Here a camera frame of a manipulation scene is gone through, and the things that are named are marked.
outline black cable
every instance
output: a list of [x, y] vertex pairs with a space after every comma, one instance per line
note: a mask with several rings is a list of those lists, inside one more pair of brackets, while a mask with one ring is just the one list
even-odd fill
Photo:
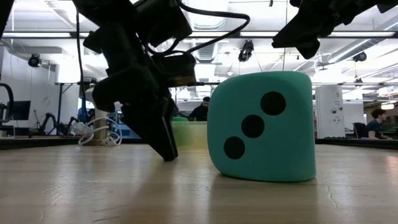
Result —
[[163, 51], [163, 52], [156, 52], [155, 50], [153, 50], [152, 48], [150, 48], [148, 46], [148, 51], [153, 54], [153, 55], [167, 55], [169, 52], [173, 51], [174, 48], [180, 43], [179, 40], [175, 39], [173, 44], [169, 47], [169, 49]]
[[77, 55], [79, 58], [79, 68], [80, 68], [80, 89], [83, 95], [83, 99], [81, 101], [81, 109], [84, 111], [86, 122], [88, 122], [88, 114], [86, 109], [86, 91], [85, 91], [84, 76], [83, 76], [83, 63], [81, 62], [81, 52], [80, 52], [80, 18], [79, 18], [79, 11], [77, 8], [76, 8], [76, 41], [77, 41]]
[[202, 9], [194, 9], [192, 7], [189, 7], [187, 5], [185, 5], [182, 0], [176, 0], [178, 6], [180, 6], [182, 9], [184, 9], [187, 12], [191, 12], [191, 13], [195, 13], [195, 14], [200, 14], [200, 15], [204, 15], [204, 16], [216, 16], [216, 17], [225, 17], [225, 18], [233, 18], [233, 19], [245, 19], [246, 21], [240, 25], [239, 27], [237, 27], [236, 29], [228, 32], [227, 34], [224, 34], [220, 37], [217, 37], [213, 40], [209, 40], [206, 43], [197, 45], [196, 47], [193, 47], [191, 49], [189, 49], [187, 52], [194, 52], [196, 50], [199, 50], [201, 48], [204, 48], [206, 46], [209, 46], [210, 44], [214, 44], [220, 40], [223, 40], [227, 37], [230, 37], [238, 32], [240, 32], [241, 30], [243, 30], [249, 23], [250, 23], [250, 17], [246, 14], [241, 14], [241, 13], [233, 13], [233, 12], [220, 12], [220, 11], [207, 11], [207, 10], [202, 10]]
[[6, 119], [0, 118], [0, 123], [6, 123], [12, 119], [12, 114], [14, 111], [14, 94], [12, 93], [12, 89], [9, 85], [5, 83], [0, 83], [0, 86], [4, 87], [7, 92], [8, 92], [8, 98], [9, 98], [9, 105], [8, 105], [8, 114], [9, 116]]

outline man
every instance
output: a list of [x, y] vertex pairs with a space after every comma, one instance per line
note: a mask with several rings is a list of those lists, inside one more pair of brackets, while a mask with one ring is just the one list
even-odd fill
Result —
[[380, 133], [381, 124], [383, 121], [387, 119], [387, 114], [385, 110], [375, 109], [372, 111], [372, 117], [374, 120], [366, 125], [366, 134], [368, 134], [369, 139], [392, 139], [387, 136], [384, 136], [383, 133]]
[[190, 121], [207, 121], [207, 112], [209, 110], [210, 97], [204, 97], [200, 106], [195, 108], [189, 115]]

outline white cable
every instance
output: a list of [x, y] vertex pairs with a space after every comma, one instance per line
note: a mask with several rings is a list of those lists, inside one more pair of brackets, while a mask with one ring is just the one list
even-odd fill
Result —
[[120, 145], [122, 143], [122, 138], [123, 138], [122, 137], [122, 130], [119, 127], [119, 125], [112, 119], [109, 119], [107, 117], [102, 117], [102, 118], [96, 118], [96, 119], [90, 121], [87, 124], [83, 124], [83, 123], [79, 122], [79, 123], [73, 125], [72, 131], [75, 134], [82, 135], [82, 137], [78, 141], [79, 145], [86, 144], [86, 143], [90, 142], [91, 140], [93, 140], [95, 132], [100, 131], [102, 129], [108, 129], [109, 128], [109, 126], [103, 126], [103, 127], [96, 128], [96, 129], [92, 129], [92, 128], [89, 127], [89, 125], [91, 125], [95, 121], [98, 121], [98, 120], [101, 120], [101, 119], [105, 119], [105, 120], [110, 121], [113, 124], [115, 124], [116, 127], [119, 129], [119, 133], [120, 133], [120, 134], [117, 134], [115, 132], [108, 131], [107, 135], [108, 134], [115, 134], [117, 136], [117, 138], [115, 140], [111, 136], [107, 136], [106, 139], [103, 141], [103, 144], [105, 146], [118, 146], [118, 145]]

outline wooden table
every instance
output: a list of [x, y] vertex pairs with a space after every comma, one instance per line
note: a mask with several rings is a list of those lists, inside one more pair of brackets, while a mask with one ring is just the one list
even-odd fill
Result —
[[1, 223], [397, 223], [398, 151], [317, 146], [299, 184], [223, 177], [207, 150], [148, 146], [0, 151]]

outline teal foam die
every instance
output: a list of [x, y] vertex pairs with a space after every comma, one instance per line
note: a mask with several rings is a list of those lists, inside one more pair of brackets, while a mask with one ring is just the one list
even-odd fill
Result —
[[262, 72], [218, 85], [208, 112], [208, 147], [224, 175], [269, 182], [314, 178], [310, 78]]

